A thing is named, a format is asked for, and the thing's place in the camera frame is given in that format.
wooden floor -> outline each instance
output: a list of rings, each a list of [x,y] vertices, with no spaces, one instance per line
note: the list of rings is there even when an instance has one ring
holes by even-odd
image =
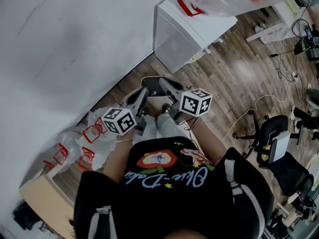
[[[273,97],[264,97],[259,100],[256,104],[256,115],[260,125],[264,122],[265,115],[289,116],[293,104],[304,111],[308,110],[304,101],[307,83],[311,83],[313,88],[318,88],[314,64],[308,61],[305,54],[297,56],[297,66],[293,53],[283,55],[282,68],[286,70],[288,67],[290,71],[297,71],[300,75],[298,82],[290,86],[286,95],[289,82],[284,77],[279,79],[276,70],[279,63],[269,58],[269,55],[281,52],[282,42],[263,44],[260,40],[250,43],[245,40],[248,36],[247,31],[252,31],[253,26],[262,20],[258,12],[238,16],[238,23],[221,37],[224,40],[223,43],[210,45],[210,54],[205,54],[195,63],[183,66],[174,74],[171,74],[156,57],[150,56],[93,109],[110,103],[119,103],[126,94],[140,86],[141,79],[145,76],[165,75],[175,78],[186,86],[203,88],[213,95],[210,111],[204,116],[204,120],[220,139],[249,108],[255,109],[255,101],[264,94],[274,95],[283,102],[279,103]],[[284,51],[293,48],[294,39],[286,40]],[[292,79],[290,73],[284,71],[283,73],[288,79]],[[154,110],[152,101],[148,107]],[[290,121],[290,131],[293,132],[293,130],[293,122]],[[254,134],[252,117],[243,116],[223,141],[226,147],[233,146],[240,152],[247,151],[250,141],[233,139],[234,132],[238,135]],[[296,146],[296,140],[291,140],[289,145],[289,152],[304,166],[318,150],[319,141],[311,141],[311,133],[307,130],[299,146]],[[250,156],[249,161],[257,167],[255,153]],[[271,172],[267,170],[261,170],[261,172],[271,186],[276,201],[284,202],[285,198]],[[73,165],[68,171],[54,178],[72,200],[75,199],[80,174],[81,170]]]

